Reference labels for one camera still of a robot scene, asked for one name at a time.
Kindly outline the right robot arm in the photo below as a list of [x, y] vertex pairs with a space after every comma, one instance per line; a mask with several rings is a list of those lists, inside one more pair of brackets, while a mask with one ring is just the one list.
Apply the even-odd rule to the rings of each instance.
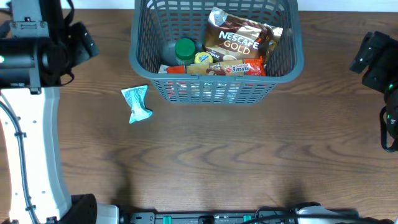
[[383, 94], [379, 114], [381, 147], [397, 151], [397, 41], [379, 31], [368, 32], [349, 69], [364, 72], [362, 84]]

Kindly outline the mint green pouch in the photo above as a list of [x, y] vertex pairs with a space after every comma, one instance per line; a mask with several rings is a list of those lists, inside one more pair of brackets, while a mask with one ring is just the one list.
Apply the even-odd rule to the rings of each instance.
[[124, 99], [131, 108], [131, 115], [129, 118], [130, 124], [150, 118], [153, 115], [153, 111], [147, 109], [145, 105], [147, 90], [148, 85], [121, 90]]

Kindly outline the green lidded jar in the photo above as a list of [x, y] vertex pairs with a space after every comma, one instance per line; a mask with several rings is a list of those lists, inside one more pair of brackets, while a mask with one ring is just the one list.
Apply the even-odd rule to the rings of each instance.
[[179, 65], [190, 65], [194, 62], [196, 46], [191, 39], [179, 39], [175, 44], [175, 57]]

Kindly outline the brown Nescafe Gold bag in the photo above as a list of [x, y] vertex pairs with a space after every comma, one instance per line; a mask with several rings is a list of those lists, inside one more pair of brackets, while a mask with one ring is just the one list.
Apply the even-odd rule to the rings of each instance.
[[234, 16], [214, 7], [208, 16], [202, 49], [216, 62], [261, 57], [266, 63], [283, 31], [281, 27]]

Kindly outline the tissue pack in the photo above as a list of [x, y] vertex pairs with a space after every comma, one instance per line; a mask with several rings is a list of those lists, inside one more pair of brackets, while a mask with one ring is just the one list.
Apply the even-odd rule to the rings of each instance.
[[161, 66], [159, 67], [158, 73], [167, 73], [168, 67], [169, 67], [169, 66], [167, 66], [167, 65], [161, 65]]

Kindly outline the yellow Mentos bottle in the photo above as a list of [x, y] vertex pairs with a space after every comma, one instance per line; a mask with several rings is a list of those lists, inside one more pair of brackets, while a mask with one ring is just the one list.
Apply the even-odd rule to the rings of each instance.
[[194, 63], [213, 63], [213, 57], [207, 52], [199, 52], [195, 55]]

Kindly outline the red spaghetti packet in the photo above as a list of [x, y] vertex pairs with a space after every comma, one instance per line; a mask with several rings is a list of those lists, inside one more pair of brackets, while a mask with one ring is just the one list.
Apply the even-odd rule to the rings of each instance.
[[262, 58], [198, 63], [166, 68], [167, 73], [209, 76], [265, 76]]

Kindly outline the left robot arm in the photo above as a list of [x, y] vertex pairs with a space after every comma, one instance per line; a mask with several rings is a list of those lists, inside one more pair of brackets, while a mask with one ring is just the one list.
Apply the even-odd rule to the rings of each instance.
[[1, 25], [1, 126], [11, 176], [9, 222], [119, 223], [119, 208], [69, 193], [57, 116], [61, 78], [99, 50], [59, 1], [12, 0]]

